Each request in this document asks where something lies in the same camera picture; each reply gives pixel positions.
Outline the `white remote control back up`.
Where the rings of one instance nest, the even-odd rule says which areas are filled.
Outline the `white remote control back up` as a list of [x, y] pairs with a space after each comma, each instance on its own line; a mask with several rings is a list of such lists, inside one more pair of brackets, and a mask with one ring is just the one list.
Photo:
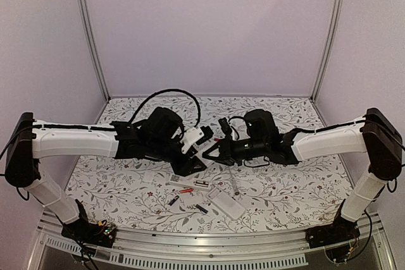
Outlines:
[[220, 190], [219, 188], [213, 187], [207, 194], [206, 198], [220, 211], [226, 214], [229, 218], [233, 220], [238, 220], [241, 218], [246, 209], [236, 200], [234, 200], [229, 194]]

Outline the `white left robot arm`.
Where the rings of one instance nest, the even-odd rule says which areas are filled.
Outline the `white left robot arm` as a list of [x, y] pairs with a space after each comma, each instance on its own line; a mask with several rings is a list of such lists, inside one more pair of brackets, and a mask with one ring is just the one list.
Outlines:
[[67, 196], [47, 174], [39, 161], [53, 156], [102, 156], [113, 159], [147, 159], [171, 164], [175, 174], [188, 176], [206, 169], [194, 145], [213, 136], [208, 126], [184, 126], [172, 110], [157, 107], [148, 118], [113, 121], [107, 125], [69, 125], [35, 120], [33, 113], [20, 116], [1, 152], [6, 159], [2, 176], [17, 190], [25, 189], [52, 211], [81, 241], [94, 236], [79, 203]]

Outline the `white remote with display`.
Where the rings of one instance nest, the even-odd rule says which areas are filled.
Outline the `white remote with display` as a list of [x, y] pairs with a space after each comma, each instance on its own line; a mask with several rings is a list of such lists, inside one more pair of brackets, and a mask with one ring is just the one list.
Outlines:
[[168, 179], [168, 184], [177, 187], [193, 188], [206, 192], [211, 189], [211, 183], [209, 181], [197, 178], [186, 178], [179, 175], [171, 175]]

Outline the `white battery cover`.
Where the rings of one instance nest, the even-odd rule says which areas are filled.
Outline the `white battery cover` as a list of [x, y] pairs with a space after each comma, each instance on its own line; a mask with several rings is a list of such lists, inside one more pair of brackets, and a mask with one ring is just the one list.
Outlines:
[[146, 171], [142, 175], [142, 182], [143, 183], [152, 183], [154, 179], [154, 172], [153, 171]]

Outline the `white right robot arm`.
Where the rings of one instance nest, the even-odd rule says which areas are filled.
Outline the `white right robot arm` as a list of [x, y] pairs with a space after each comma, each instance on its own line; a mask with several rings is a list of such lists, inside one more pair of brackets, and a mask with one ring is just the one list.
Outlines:
[[336, 222], [327, 229], [332, 242], [341, 242], [351, 233], [356, 222], [376, 199], [389, 181], [395, 180], [403, 168], [404, 145], [399, 132], [377, 108], [353, 121], [317, 130], [294, 128], [280, 133], [272, 114], [255, 109], [243, 117], [248, 138], [234, 140], [228, 121], [220, 120], [224, 138], [217, 141], [202, 156], [219, 164], [233, 166], [245, 160], [265, 157], [271, 163], [293, 165], [299, 162], [335, 154], [366, 153], [368, 169], [342, 203]]

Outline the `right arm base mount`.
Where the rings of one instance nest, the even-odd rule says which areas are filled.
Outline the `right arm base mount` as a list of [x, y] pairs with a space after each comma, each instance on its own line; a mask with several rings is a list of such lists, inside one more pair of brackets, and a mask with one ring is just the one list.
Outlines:
[[359, 245], [360, 232], [357, 222], [336, 219], [333, 223], [314, 226], [305, 231], [305, 239], [311, 249], [325, 247], [329, 261], [347, 262]]

